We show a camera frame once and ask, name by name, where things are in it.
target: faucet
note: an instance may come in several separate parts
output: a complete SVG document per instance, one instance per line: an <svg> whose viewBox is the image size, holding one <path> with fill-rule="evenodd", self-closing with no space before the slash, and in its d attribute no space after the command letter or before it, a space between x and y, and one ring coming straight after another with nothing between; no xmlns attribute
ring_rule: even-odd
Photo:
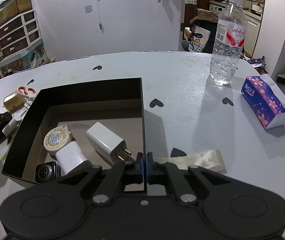
<svg viewBox="0 0 285 240"><path fill-rule="evenodd" d="M261 3L265 4L265 0L260 1L257 5L260 6Z"/></svg>

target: cartoon bag print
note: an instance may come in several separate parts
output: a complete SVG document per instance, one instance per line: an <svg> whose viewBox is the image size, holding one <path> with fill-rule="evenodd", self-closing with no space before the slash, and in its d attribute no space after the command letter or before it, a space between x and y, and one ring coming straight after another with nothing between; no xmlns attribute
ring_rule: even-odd
<svg viewBox="0 0 285 240"><path fill-rule="evenodd" d="M185 28L184 36L189 41L189 51L202 52L209 39L210 31L194 25L192 31Z"/></svg>

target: drawer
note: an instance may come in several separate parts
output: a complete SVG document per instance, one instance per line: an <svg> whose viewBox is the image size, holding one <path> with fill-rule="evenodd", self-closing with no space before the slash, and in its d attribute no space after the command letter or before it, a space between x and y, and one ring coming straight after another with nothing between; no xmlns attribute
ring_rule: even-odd
<svg viewBox="0 0 285 240"><path fill-rule="evenodd" d="M10 33L6 37L2 38L0 40L0 47L6 47L8 44L13 43L14 41L22 38L23 36L25 36L25 31L23 28L20 28L14 31L13 33Z"/></svg>
<svg viewBox="0 0 285 240"><path fill-rule="evenodd" d="M36 24L36 21L34 22L31 22L29 24L26 25L26 29L27 29L27 32L30 33L32 30L34 30L35 28L37 28L37 24Z"/></svg>
<svg viewBox="0 0 285 240"><path fill-rule="evenodd" d="M34 14L34 12L32 11L32 12L30 12L30 13L26 13L26 14L24 14L24 20L25 20L25 23L26 22L29 22L29 21L31 21L32 19L34 19L35 18L35 14Z"/></svg>
<svg viewBox="0 0 285 240"><path fill-rule="evenodd" d="M29 40L30 40L30 43L32 43L33 41L35 41L36 39L39 38L39 33L38 31L35 31L34 33L31 33L29 35Z"/></svg>
<svg viewBox="0 0 285 240"><path fill-rule="evenodd" d="M18 17L0 29L0 38L20 26L22 26L21 17Z"/></svg>
<svg viewBox="0 0 285 240"><path fill-rule="evenodd" d="M24 49L26 47L28 47L27 38L24 38L3 49L2 52L4 54L4 57L8 57L9 55L14 54L15 52Z"/></svg>

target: measuring tape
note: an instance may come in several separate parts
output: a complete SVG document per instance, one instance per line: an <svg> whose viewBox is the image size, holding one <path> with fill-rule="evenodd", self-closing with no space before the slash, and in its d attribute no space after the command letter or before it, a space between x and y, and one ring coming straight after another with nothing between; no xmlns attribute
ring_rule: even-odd
<svg viewBox="0 0 285 240"><path fill-rule="evenodd" d="M71 136L67 125L60 125L49 131L44 138L44 147L51 155L55 155L60 149L71 142Z"/></svg>

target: watch face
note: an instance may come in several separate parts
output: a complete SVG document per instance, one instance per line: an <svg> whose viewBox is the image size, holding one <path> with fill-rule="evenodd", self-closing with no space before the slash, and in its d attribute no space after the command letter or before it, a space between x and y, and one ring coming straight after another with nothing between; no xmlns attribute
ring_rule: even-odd
<svg viewBox="0 0 285 240"><path fill-rule="evenodd" d="M36 182L42 183L60 177L60 167L56 162L39 164L36 167Z"/></svg>
<svg viewBox="0 0 285 240"><path fill-rule="evenodd" d="M50 178L52 173L52 168L48 164L44 164L39 170L38 170L38 177L46 181Z"/></svg>

